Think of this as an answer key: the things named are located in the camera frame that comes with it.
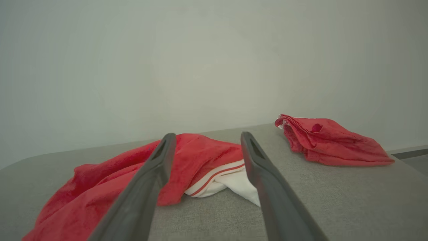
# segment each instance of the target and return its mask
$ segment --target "garment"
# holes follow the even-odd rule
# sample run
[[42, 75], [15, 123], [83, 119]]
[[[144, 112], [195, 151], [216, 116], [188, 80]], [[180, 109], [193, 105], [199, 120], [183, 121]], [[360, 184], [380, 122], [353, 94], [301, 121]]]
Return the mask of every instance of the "garment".
[[275, 126], [284, 129], [291, 150], [308, 161], [330, 166], [382, 166], [394, 163], [373, 139], [346, 130], [330, 119], [294, 118], [281, 114]]
[[[198, 134], [180, 134], [176, 141], [171, 176], [159, 192], [158, 205], [177, 204], [185, 192], [204, 197], [229, 186], [260, 205], [257, 190], [246, 175], [235, 174], [245, 173], [241, 145]], [[75, 168], [74, 177], [49, 199], [34, 229], [23, 240], [86, 240], [159, 142], [127, 151], [101, 164]]]

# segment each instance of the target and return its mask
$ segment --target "white fabric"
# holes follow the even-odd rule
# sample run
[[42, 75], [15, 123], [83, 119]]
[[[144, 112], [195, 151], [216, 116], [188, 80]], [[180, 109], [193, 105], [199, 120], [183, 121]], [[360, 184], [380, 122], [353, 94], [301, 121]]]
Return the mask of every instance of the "white fabric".
[[248, 180], [244, 160], [214, 168], [184, 193], [202, 198], [214, 195], [227, 187], [260, 207], [257, 189]]

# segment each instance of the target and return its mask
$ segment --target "crumpled red fabric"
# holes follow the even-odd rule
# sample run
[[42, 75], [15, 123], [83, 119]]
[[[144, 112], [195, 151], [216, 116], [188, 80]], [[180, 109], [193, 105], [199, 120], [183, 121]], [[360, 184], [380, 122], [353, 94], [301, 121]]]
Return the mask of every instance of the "crumpled red fabric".
[[[173, 205], [184, 191], [212, 169], [243, 159], [241, 145], [198, 134], [176, 136], [169, 182], [160, 190], [158, 205]], [[40, 212], [24, 241], [84, 241], [160, 141], [122, 153], [101, 164], [74, 169]]]
[[294, 118], [281, 114], [275, 126], [284, 129], [291, 150], [306, 160], [329, 166], [383, 166], [394, 163], [373, 139], [353, 133], [330, 119]]

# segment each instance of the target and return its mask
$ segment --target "plain wall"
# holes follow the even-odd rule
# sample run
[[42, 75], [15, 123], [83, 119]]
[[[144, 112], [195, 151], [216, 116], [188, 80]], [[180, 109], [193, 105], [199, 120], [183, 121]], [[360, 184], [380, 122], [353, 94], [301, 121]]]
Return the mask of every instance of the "plain wall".
[[0, 1], [0, 168], [280, 113], [428, 144], [427, 1]]

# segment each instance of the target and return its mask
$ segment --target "gray tablecloth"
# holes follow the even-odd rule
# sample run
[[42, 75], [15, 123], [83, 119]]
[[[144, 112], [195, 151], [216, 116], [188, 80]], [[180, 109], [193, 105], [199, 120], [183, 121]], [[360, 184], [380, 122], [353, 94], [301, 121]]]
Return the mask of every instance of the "gray tablecloth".
[[[428, 180], [396, 159], [382, 167], [331, 167], [290, 151], [272, 124], [203, 133], [239, 143], [250, 131], [330, 240], [428, 240]], [[0, 237], [19, 240], [74, 167], [151, 141], [28, 158], [0, 170]], [[157, 207], [150, 240], [267, 240], [260, 208], [230, 190]]]

